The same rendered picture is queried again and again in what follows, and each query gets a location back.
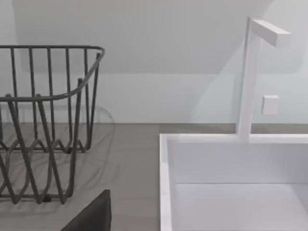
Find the white sink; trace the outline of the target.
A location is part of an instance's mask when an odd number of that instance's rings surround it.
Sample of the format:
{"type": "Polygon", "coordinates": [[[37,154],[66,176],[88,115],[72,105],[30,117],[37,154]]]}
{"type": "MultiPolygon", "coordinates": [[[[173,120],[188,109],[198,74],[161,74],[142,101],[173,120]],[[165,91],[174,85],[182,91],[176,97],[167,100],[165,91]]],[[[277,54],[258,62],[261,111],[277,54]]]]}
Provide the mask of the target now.
{"type": "Polygon", "coordinates": [[[160,231],[308,231],[308,135],[160,134],[160,231]]]}

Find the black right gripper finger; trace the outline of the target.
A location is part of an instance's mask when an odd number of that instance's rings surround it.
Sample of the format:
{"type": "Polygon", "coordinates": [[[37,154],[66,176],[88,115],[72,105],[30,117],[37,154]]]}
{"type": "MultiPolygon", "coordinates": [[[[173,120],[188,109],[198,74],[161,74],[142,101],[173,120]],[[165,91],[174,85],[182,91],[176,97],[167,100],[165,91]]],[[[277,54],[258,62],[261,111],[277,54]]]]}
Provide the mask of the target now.
{"type": "Polygon", "coordinates": [[[111,231],[111,195],[104,190],[60,231],[111,231]]]}

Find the small white square knob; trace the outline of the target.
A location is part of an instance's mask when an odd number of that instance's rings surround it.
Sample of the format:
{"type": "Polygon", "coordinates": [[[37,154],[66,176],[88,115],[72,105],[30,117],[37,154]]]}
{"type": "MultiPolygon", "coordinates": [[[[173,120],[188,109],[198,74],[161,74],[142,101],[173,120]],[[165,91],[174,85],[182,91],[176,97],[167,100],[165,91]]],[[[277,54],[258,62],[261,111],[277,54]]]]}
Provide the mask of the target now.
{"type": "Polygon", "coordinates": [[[276,115],[278,112],[279,99],[278,95],[264,95],[262,99],[262,114],[276,115]]]}

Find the tall white tap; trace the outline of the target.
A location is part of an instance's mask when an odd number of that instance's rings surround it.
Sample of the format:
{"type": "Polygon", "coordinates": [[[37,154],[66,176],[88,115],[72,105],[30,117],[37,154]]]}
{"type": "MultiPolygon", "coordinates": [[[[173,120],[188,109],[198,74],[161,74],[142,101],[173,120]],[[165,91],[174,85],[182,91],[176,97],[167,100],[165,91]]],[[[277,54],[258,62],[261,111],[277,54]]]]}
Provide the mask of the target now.
{"type": "Polygon", "coordinates": [[[246,22],[242,65],[242,90],[236,135],[241,142],[248,142],[251,135],[251,119],[257,83],[257,67],[261,41],[276,48],[287,48],[292,33],[264,19],[248,17],[246,22]]]}

